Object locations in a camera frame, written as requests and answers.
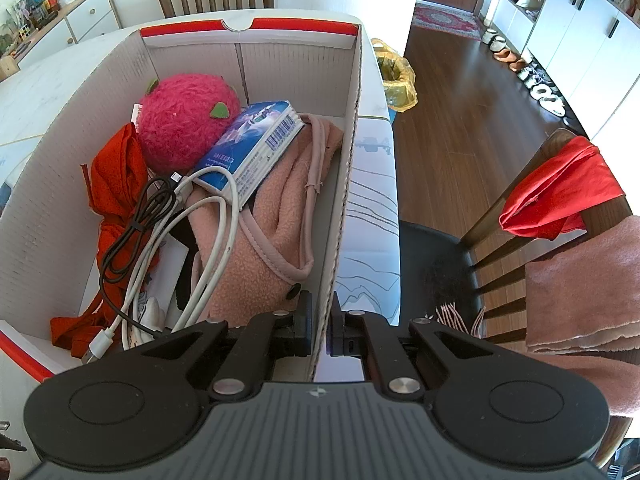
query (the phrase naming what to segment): barcode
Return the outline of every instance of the barcode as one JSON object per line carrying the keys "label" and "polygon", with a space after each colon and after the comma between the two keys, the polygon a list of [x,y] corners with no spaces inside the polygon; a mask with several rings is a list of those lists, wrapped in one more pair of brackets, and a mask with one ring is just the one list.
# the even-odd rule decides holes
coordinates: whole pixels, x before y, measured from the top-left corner
{"label": "barcode", "polygon": [[278,147],[282,144],[282,141],[286,139],[289,134],[293,131],[293,128],[296,126],[296,121],[294,121],[291,117],[286,116],[278,127],[273,131],[273,133],[267,137],[267,145],[271,148],[272,151],[276,151]]}

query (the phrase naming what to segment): pink fuzzy ball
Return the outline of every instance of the pink fuzzy ball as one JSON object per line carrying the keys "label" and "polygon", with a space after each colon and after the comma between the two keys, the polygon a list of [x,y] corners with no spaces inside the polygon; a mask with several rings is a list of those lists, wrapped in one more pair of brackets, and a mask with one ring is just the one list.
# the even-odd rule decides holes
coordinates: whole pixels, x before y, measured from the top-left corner
{"label": "pink fuzzy ball", "polygon": [[[222,102],[229,117],[210,116]],[[158,174],[187,173],[218,142],[240,113],[238,96],[220,76],[179,74],[161,81],[142,101],[138,141]]]}

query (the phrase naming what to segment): red satin fabric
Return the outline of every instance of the red satin fabric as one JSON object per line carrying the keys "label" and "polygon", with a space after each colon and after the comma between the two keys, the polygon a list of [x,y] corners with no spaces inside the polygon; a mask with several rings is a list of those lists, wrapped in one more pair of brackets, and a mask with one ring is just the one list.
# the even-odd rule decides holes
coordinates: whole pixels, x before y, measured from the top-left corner
{"label": "red satin fabric", "polygon": [[[136,140],[136,130],[129,123],[117,132],[98,152],[91,165],[91,181],[86,166],[83,168],[89,195],[89,206],[104,219],[100,223],[98,268],[110,245],[122,234],[133,216],[136,202],[148,181],[142,150]],[[113,265],[123,267],[132,255],[138,233],[117,254]],[[129,277],[119,283],[105,283],[108,297],[116,306],[122,306]],[[100,292],[80,317],[54,317],[50,321],[51,341],[71,351],[73,357],[82,357],[89,343],[101,329],[107,328],[116,314],[102,300]]]}
{"label": "red satin fabric", "polygon": [[621,195],[600,150],[575,137],[516,186],[500,214],[500,227],[517,236],[553,240],[584,229],[580,211]]}

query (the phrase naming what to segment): red rug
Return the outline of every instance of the red rug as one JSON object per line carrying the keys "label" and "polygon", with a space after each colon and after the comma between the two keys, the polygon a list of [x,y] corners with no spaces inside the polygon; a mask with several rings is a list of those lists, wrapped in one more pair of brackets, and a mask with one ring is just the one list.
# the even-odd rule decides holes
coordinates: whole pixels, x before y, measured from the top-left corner
{"label": "red rug", "polygon": [[480,21],[464,10],[416,3],[412,25],[480,41]]}

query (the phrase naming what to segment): black circular joint cover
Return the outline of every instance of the black circular joint cover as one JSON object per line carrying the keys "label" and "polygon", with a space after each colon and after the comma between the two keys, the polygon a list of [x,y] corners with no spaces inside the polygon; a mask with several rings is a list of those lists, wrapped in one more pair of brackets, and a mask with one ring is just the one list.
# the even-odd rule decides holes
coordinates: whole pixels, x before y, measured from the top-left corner
{"label": "black circular joint cover", "polygon": [[549,468],[593,452],[609,423],[596,386],[532,358],[459,360],[439,389],[434,415],[445,434],[497,465]]}
{"label": "black circular joint cover", "polygon": [[74,469],[123,470],[187,440],[200,415],[171,361],[85,365],[45,381],[24,408],[40,457]]}

